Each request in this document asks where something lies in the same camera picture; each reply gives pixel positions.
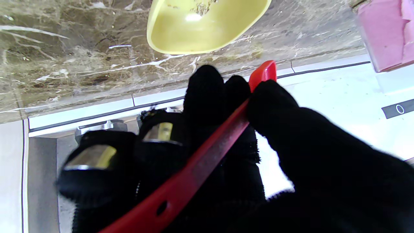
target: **black glove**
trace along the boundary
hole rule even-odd
[[[191,129],[192,151],[249,96],[250,87],[241,76],[233,76],[224,83],[214,67],[200,67],[190,77],[184,99],[183,113]],[[249,126],[197,192],[191,204],[197,202],[211,206],[229,199],[264,201],[263,184],[256,165],[259,162],[255,131]]]
[[[272,199],[240,221],[238,230],[411,232],[414,169],[408,164],[299,107],[274,81],[257,86],[248,119],[277,152],[295,193]]]

